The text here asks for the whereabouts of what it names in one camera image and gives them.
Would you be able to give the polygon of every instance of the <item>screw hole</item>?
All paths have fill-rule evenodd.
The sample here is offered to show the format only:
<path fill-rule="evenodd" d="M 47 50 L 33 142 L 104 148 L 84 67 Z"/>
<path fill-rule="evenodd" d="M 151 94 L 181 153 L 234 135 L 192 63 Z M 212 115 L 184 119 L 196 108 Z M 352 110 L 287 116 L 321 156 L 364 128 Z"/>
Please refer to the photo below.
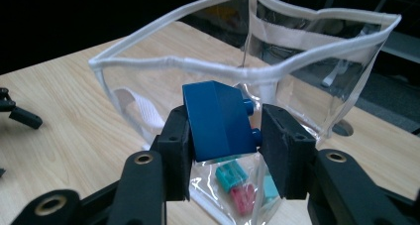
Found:
<path fill-rule="evenodd" d="M 140 155 L 135 158 L 135 163 L 139 165 L 144 165 L 153 160 L 154 160 L 154 157 L 152 157 L 152 155 Z"/>
<path fill-rule="evenodd" d="M 345 156 L 338 153 L 329 153 L 327 158 L 336 163 L 344 163 L 347 160 Z"/>
<path fill-rule="evenodd" d="M 47 216 L 53 214 L 60 210 L 66 202 L 67 199 L 63 195 L 53 195 L 44 199 L 40 202 L 40 204 L 38 204 L 38 206 L 35 208 L 35 214 L 38 216 Z"/>

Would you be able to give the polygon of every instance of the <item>black metal bracket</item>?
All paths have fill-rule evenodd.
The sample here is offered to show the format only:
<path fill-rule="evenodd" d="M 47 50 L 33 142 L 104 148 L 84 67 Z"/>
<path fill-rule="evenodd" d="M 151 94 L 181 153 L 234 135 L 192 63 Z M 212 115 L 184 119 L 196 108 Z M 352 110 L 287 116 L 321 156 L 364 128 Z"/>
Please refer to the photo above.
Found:
<path fill-rule="evenodd" d="M 305 199 L 313 224 L 419 224 L 420 200 L 378 187 L 348 154 L 315 148 L 285 110 L 262 107 L 260 152 L 281 197 Z M 166 202 L 189 199 L 193 142 L 183 106 L 169 114 L 150 151 L 126 160 L 121 179 L 80 200 L 55 190 L 13 224 L 165 224 Z"/>
<path fill-rule="evenodd" d="M 43 124 L 39 116 L 16 106 L 16 102 L 9 95 L 9 89 L 2 87 L 0 87 L 0 112 L 11 112 L 9 118 L 33 129 L 39 129 Z"/>

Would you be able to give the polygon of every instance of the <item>teal plastic piece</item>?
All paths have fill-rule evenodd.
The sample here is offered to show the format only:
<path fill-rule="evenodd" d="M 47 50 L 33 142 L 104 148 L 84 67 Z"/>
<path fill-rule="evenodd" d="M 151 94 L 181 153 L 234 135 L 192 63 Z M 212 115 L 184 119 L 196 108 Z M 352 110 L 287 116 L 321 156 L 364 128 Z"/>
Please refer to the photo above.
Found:
<path fill-rule="evenodd" d="M 236 161 L 226 163 L 216 169 L 216 177 L 223 189 L 229 193 L 231 188 L 244 183 L 248 175 Z"/>
<path fill-rule="evenodd" d="M 263 193 L 265 200 L 271 200 L 278 196 L 278 191 L 275 187 L 274 180 L 272 180 L 271 175 L 266 175 L 263 178 Z"/>

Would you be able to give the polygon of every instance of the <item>clear plastic bag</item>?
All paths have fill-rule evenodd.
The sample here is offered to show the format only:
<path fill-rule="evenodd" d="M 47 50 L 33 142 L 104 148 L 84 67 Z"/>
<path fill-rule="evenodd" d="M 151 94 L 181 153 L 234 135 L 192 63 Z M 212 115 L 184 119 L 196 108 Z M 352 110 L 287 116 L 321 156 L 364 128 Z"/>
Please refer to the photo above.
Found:
<path fill-rule="evenodd" d="M 253 127 L 260 126 L 263 103 L 277 105 L 319 145 L 354 106 L 399 21 L 399 15 L 313 11 L 278 0 L 200 0 L 144 26 L 89 64 L 116 109 L 150 144 L 170 110 L 183 104 L 182 85 L 215 80 L 253 100 Z M 223 217 L 223 224 L 266 223 L 281 199 L 265 199 L 263 157 L 237 163 L 248 175 L 244 185 L 256 193 L 251 213 L 238 213 L 221 189 L 215 171 L 222 164 L 194 166 L 192 199 L 215 219 Z"/>
<path fill-rule="evenodd" d="M 220 224 L 264 223 L 282 201 L 260 154 L 193 167 L 190 193 Z"/>

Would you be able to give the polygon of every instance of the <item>black clamp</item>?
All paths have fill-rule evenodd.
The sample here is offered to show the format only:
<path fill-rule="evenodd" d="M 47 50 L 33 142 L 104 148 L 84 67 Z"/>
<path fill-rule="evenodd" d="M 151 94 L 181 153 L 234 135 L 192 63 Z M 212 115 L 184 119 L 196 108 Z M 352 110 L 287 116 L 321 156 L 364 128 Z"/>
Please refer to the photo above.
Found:
<path fill-rule="evenodd" d="M 33 129 L 39 129 L 43 124 L 39 116 L 17 107 L 16 102 L 9 96 L 9 89 L 2 87 L 0 87 L 0 112 L 11 112 L 9 118 Z"/>

